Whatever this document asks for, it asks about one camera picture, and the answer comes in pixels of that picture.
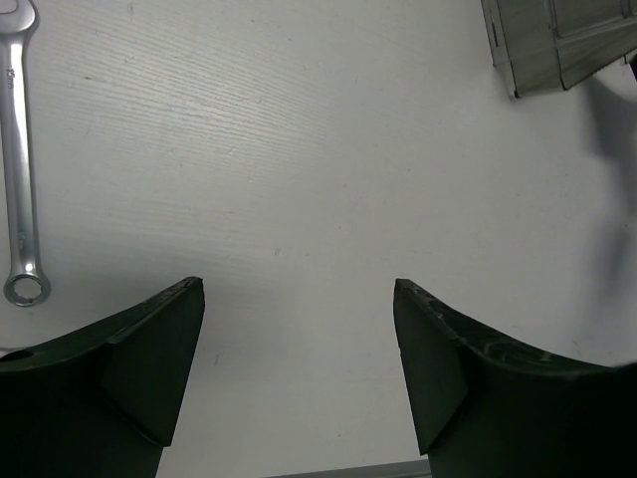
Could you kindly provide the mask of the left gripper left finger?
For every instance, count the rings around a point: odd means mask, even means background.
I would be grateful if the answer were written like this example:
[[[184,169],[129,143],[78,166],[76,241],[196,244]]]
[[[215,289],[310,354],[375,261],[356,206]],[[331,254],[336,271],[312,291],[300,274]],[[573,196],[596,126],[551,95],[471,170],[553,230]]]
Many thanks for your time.
[[[1,357],[4,477],[153,477],[171,445],[205,309],[186,278]]]

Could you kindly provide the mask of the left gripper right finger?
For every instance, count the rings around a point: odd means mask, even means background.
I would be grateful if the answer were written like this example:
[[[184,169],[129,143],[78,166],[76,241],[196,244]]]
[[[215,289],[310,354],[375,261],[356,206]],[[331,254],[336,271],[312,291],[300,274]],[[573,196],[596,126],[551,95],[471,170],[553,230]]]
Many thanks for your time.
[[[436,477],[632,477],[636,367],[520,342],[414,282],[393,317],[419,451]]]

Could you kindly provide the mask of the clear acrylic drawer cabinet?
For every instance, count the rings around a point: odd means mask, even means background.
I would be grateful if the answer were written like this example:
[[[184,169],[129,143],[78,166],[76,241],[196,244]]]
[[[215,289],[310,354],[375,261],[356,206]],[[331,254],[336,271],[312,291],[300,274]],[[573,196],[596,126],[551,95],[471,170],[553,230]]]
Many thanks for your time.
[[[513,98],[567,91],[636,51],[634,1],[490,0],[482,9]]]

